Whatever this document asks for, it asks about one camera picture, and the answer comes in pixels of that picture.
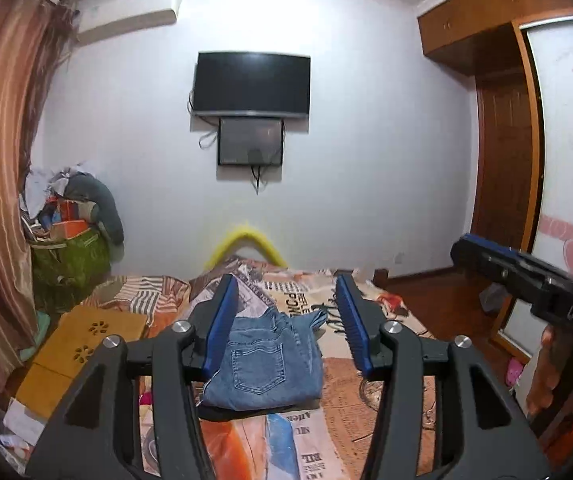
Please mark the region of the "person's right hand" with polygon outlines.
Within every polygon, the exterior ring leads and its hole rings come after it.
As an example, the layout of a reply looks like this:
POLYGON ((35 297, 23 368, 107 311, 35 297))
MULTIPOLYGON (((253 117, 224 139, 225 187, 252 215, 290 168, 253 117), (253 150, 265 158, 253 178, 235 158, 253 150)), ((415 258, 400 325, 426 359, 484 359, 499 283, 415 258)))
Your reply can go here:
POLYGON ((542 445, 573 415, 573 333, 552 325, 544 329, 526 395, 526 414, 542 445))

